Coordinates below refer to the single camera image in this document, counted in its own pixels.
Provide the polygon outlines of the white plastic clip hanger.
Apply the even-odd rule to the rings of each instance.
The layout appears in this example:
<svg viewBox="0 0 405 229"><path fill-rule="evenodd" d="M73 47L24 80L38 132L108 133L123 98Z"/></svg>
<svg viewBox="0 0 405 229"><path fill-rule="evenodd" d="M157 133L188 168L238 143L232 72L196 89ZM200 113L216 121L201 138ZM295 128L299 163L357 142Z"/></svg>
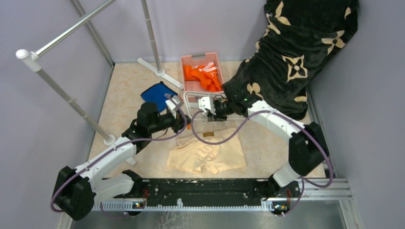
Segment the white plastic clip hanger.
<svg viewBox="0 0 405 229"><path fill-rule="evenodd" d="M185 91L183 94L183 100L186 107L187 115L191 118L196 112L199 111L198 101L203 97L210 97L214 100L220 100L221 102L225 101L225 94L223 92L197 92L197 91ZM206 114L199 114L196 117L196 120L202 121L203 124L206 123L216 123L225 122L226 125L229 125L231 121L242 121L244 118L242 116L232 114L227 117L225 121L215 121L212 118L208 118Z"/></svg>

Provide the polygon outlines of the cream boxer underwear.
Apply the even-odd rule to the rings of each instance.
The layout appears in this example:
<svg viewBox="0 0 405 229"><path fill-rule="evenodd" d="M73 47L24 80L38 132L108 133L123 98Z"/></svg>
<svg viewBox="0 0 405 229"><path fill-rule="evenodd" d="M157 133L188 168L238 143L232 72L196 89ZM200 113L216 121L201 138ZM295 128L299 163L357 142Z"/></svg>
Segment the cream boxer underwear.
<svg viewBox="0 0 405 229"><path fill-rule="evenodd" d="M176 147L168 154L166 166L200 174L207 170L212 174L240 169L247 166L239 134L220 144L205 144L191 130L176 138Z"/></svg>

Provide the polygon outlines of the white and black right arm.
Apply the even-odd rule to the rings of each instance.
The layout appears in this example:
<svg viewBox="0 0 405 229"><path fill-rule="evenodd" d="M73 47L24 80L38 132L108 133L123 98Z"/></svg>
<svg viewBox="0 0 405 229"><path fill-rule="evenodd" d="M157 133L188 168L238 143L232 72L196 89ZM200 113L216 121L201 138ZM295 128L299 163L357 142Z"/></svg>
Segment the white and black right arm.
<svg viewBox="0 0 405 229"><path fill-rule="evenodd" d="M255 94L225 101L206 96L198 101L198 106L214 120L225 120L231 114L243 116L266 127L288 144L288 161L269 178L269 191L275 197L282 196L288 184L305 177L322 162L329 170L333 169L322 129L317 123L307 125L292 120Z"/></svg>

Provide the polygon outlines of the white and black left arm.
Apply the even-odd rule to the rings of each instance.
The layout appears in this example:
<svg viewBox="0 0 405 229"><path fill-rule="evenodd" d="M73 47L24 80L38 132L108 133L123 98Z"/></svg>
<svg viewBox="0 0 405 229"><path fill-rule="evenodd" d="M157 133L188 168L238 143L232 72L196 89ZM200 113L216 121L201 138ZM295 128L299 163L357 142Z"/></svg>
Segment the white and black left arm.
<svg viewBox="0 0 405 229"><path fill-rule="evenodd" d="M75 168L62 168L54 186L51 210L81 220L95 204L123 194L140 196L143 184L128 173L112 178L105 175L123 162L135 164L134 156L154 140L153 133L170 128L178 136L186 129L190 119L181 109L182 102L173 97L165 104L166 113L160 114L155 103L144 102L136 119L110 147Z"/></svg>

